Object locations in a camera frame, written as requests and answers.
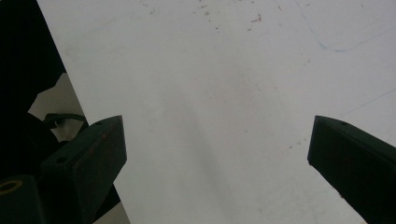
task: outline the scuffed white surface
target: scuffed white surface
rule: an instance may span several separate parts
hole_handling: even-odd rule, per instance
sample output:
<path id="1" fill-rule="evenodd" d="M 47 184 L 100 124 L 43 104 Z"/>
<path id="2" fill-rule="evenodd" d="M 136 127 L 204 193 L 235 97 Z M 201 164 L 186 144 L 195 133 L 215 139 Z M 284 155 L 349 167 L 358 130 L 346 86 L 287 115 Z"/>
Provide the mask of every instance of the scuffed white surface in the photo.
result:
<path id="1" fill-rule="evenodd" d="M 395 3 L 316 2 L 38 0 L 132 223 L 362 223 L 306 154 L 316 114 L 396 145 Z"/>

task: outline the stain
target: stain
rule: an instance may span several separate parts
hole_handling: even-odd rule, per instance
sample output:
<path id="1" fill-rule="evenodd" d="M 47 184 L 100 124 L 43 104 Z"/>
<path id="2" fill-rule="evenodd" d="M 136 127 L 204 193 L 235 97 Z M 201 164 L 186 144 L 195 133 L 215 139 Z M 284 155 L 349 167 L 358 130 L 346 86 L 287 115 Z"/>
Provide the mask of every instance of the stain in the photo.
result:
<path id="1" fill-rule="evenodd" d="M 251 22 L 259 22 L 259 21 L 262 21 L 262 15 L 260 13 L 258 15 L 258 18 L 256 20 L 254 20 L 254 21 L 251 21 Z"/>

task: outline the thin scratch line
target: thin scratch line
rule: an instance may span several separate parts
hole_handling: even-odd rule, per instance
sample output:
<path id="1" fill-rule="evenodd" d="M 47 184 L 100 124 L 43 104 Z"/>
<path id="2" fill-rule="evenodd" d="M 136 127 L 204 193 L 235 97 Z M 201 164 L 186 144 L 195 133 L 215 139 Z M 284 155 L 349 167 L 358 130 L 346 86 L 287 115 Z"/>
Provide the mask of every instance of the thin scratch line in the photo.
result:
<path id="1" fill-rule="evenodd" d="M 354 48 L 356 48 L 356 47 L 358 47 L 358 46 L 360 46 L 360 45 L 362 45 L 362 44 L 365 44 L 365 43 L 369 42 L 370 40 L 372 40 L 372 39 L 374 39 L 374 38 L 377 38 L 377 37 L 379 37 L 379 36 L 381 36 L 381 35 L 383 35 L 383 34 L 389 32 L 389 31 L 393 30 L 393 29 L 396 27 L 396 25 L 394 25 L 394 26 L 390 27 L 389 29 L 387 29 L 387 30 L 385 30 L 385 31 L 383 31 L 383 32 L 381 32 L 381 33 L 379 33 L 379 34 L 372 35 L 372 36 L 370 36 L 369 38 L 367 38 L 367 39 L 365 39 L 365 40 L 362 40 L 361 42 L 358 42 L 357 44 L 353 45 L 352 47 L 350 47 L 350 48 L 348 48 L 348 49 L 331 49 L 331 48 L 329 48 L 327 45 L 323 44 L 323 42 L 319 39 L 317 33 L 315 32 L 315 30 L 314 30 L 314 28 L 312 27 L 311 23 L 309 22 L 308 18 L 305 16 L 305 14 L 304 14 L 304 12 L 303 12 L 303 9 L 301 8 L 301 6 L 300 6 L 300 4 L 298 3 L 298 1 L 297 1 L 297 0 L 294 0 L 294 2 L 297 4 L 297 7 L 300 9 L 300 14 L 301 14 L 302 17 L 304 18 L 304 20 L 305 20 L 305 22 L 306 22 L 306 25 L 308 26 L 309 31 L 312 33 L 312 35 L 313 35 L 314 38 L 317 40 L 317 42 L 320 44 L 320 46 L 321 46 L 323 49 L 328 49 L 328 50 L 331 50 L 331 51 L 334 51 L 334 52 L 345 52 L 345 51 L 352 50 L 352 49 L 354 49 Z"/>
<path id="2" fill-rule="evenodd" d="M 360 105 L 360 106 L 358 106 L 358 107 L 352 109 L 352 110 L 349 111 L 349 112 L 346 112 L 346 113 L 344 114 L 344 116 L 346 116 L 346 115 L 348 115 L 348 114 L 350 114 L 350 113 L 353 113 L 353 112 L 355 112 L 356 110 L 358 110 L 358 109 L 360 109 L 360 108 L 362 108 L 362 107 L 364 107 L 364 106 L 367 106 L 367 105 L 373 103 L 374 101 L 378 100 L 379 98 L 382 98 L 382 97 L 384 97 L 384 96 L 386 96 L 386 95 L 388 95 L 388 94 L 393 93 L 394 91 L 396 91 L 396 88 L 393 89 L 393 90 L 387 91 L 387 92 L 385 92 L 384 94 L 381 94 L 381 95 L 375 97 L 373 100 L 370 100 L 370 101 L 368 101 L 368 102 L 366 102 L 366 103 L 364 103 L 364 104 L 362 104 L 362 105 Z"/>

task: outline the white table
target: white table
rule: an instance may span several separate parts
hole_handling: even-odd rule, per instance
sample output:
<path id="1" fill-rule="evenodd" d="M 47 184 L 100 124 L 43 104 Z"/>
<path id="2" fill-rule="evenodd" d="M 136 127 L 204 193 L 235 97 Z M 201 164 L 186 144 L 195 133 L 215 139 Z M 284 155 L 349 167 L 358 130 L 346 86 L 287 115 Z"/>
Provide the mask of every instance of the white table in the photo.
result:
<path id="1" fill-rule="evenodd" d="M 316 114 L 396 145 L 394 1 L 38 3 L 132 223 L 362 223 L 306 154 Z"/>

